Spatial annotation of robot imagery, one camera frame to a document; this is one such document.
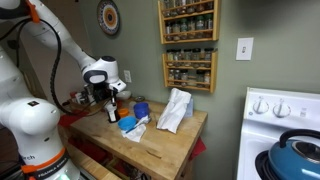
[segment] blue cup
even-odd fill
[[[146,102],[140,102],[133,106],[134,115],[137,119],[141,119],[149,115],[149,105]]]

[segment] wooden kitchen island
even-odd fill
[[[152,121],[146,125],[140,143],[123,138],[117,123],[110,124],[102,112],[81,118],[71,125],[71,130],[153,179],[180,179],[208,114],[195,110],[193,117],[184,118],[177,133],[173,134],[156,129],[156,122],[166,104],[147,102]]]

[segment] red object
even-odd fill
[[[203,151],[205,151],[206,145],[202,142],[201,137],[198,138],[196,145],[194,146],[191,155],[189,157],[189,160],[191,161],[193,158],[195,158],[196,156],[198,156],[200,153],[202,153]]]

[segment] wooden spice rack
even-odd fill
[[[165,87],[176,87],[176,88],[185,88],[185,89],[195,89],[195,90],[203,90],[203,91],[209,91],[210,93],[213,93],[215,88],[216,88],[216,79],[217,79],[217,58],[218,58],[218,52],[215,51],[211,55],[211,61],[192,61],[192,60],[178,60],[178,61],[169,61],[167,59],[167,54],[162,54],[162,63],[163,63],[163,74],[164,74],[164,84]],[[168,63],[175,63],[175,62],[189,62],[189,63],[210,63],[211,66],[210,68],[205,68],[205,67],[199,67],[199,68],[194,68],[192,66],[169,66]],[[195,84],[203,84],[208,87],[197,87],[197,86],[181,86],[181,85],[176,85],[176,84],[171,84],[172,82],[186,82],[191,83],[191,81],[184,81],[184,80],[169,80],[169,70],[170,69],[188,69],[188,70],[206,70],[210,71],[210,83],[204,83],[204,82],[194,82]]]
[[[183,15],[177,15],[174,17],[165,17],[163,13],[165,11],[170,10],[176,10],[183,7],[188,8],[189,6],[196,6],[199,4],[206,4],[209,2],[213,2],[213,9],[212,10],[204,10],[202,12],[194,12],[192,14],[183,14]],[[196,30],[196,31],[186,31],[181,33],[170,33],[166,34],[165,31],[165,24],[166,22],[172,22],[175,20],[179,20],[181,18],[189,18],[189,17],[195,17],[198,15],[205,15],[205,14],[212,14],[212,21],[213,21],[213,29],[206,29],[206,30]],[[158,15],[159,15],[159,26],[160,26],[160,38],[161,38],[161,44],[172,44],[172,43],[184,43],[184,42],[201,42],[201,41],[216,41],[219,39],[219,29],[220,29],[220,0],[202,0],[200,2],[196,2],[193,4],[187,4],[185,6],[178,6],[175,8],[168,8],[165,9],[165,6],[163,2],[160,0],[158,1]],[[193,38],[193,39],[185,39],[185,40],[171,40],[167,41],[167,36],[175,36],[175,35],[183,35],[186,33],[208,33],[211,37],[203,37],[203,38]]]

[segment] jar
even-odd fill
[[[186,82],[181,82],[181,86],[185,87],[187,86],[187,81],[188,81],[188,70],[182,69],[180,73],[181,73],[181,80],[186,81]]]
[[[213,9],[213,2],[211,1],[211,2],[206,3],[205,9],[206,10],[212,10]]]
[[[204,82],[204,71],[203,70],[197,70],[197,82]],[[204,84],[197,84],[197,87],[204,87]]]
[[[170,69],[168,74],[168,80],[174,80],[174,70]]]
[[[182,18],[180,21],[180,32],[187,32],[188,31],[188,25],[187,25],[187,19]],[[181,39],[187,39],[187,33],[182,33],[180,35]]]
[[[170,8],[170,1],[169,0],[164,0],[164,10],[162,13],[163,13],[163,16],[164,17],[170,17],[170,10],[167,10]]]
[[[192,49],[191,60],[193,60],[193,61],[199,61],[199,60],[200,60],[200,52],[201,52],[201,49],[200,49],[200,48],[194,48],[194,49]],[[192,66],[193,66],[194,68],[198,68],[198,67],[199,67],[199,63],[193,62],[193,63],[192,63]]]
[[[188,86],[197,86],[197,79],[194,76],[189,76],[188,77]]]
[[[181,80],[180,70],[176,69],[174,71],[174,80]],[[175,85],[180,85],[180,82],[174,82]]]
[[[213,29],[212,14],[205,15],[204,27],[205,29]]]
[[[205,8],[204,8],[204,3],[197,5],[197,8],[196,8],[196,11],[197,11],[197,12],[202,12],[202,11],[204,11],[204,10],[205,10]]]
[[[168,49],[167,50],[167,60],[168,61],[173,61],[173,50],[172,49]],[[168,62],[168,66],[173,66],[172,62]]]
[[[206,71],[206,72],[204,73],[204,82],[205,82],[205,83],[208,83],[208,84],[205,84],[204,87],[206,87],[206,88],[209,88],[209,87],[210,87],[210,80],[211,80],[210,71]]]
[[[177,1],[178,1],[178,0],[170,0],[170,8],[176,8],[176,7],[177,7],[177,4],[178,4]],[[170,15],[171,15],[172,17],[177,16],[177,15],[178,15],[177,9],[171,10]]]
[[[187,7],[185,6],[186,4],[187,4],[187,0],[178,0],[178,6],[184,6],[177,10],[178,14],[180,15],[186,14],[187,12]]]
[[[203,16],[197,16],[196,17],[196,30],[204,30],[204,19]],[[203,32],[197,32],[196,38],[202,38]]]
[[[205,61],[210,61],[211,62],[212,52],[213,52],[213,48],[204,48],[204,60]],[[211,67],[211,63],[205,63],[205,67],[206,68],[210,68]]]
[[[195,0],[187,0],[187,4],[193,4],[193,3],[195,3]],[[195,6],[188,6],[187,13],[188,14],[194,13],[194,9],[195,9]]]
[[[192,51],[191,49],[184,49],[184,60],[185,61],[190,61],[191,60],[191,54],[192,54]],[[185,62],[184,63],[185,66],[191,66],[191,63],[190,62]]]
[[[170,22],[166,22],[166,34],[172,33],[172,27]],[[166,36],[167,41],[172,41],[172,36]]]
[[[181,66],[181,62],[179,62],[182,59],[181,49],[175,49],[173,50],[173,63],[174,66],[179,67]]]
[[[188,31],[195,31],[196,30],[196,22],[194,21],[194,18],[189,18],[188,22]],[[187,38],[188,39],[194,39],[195,33],[188,33]]]

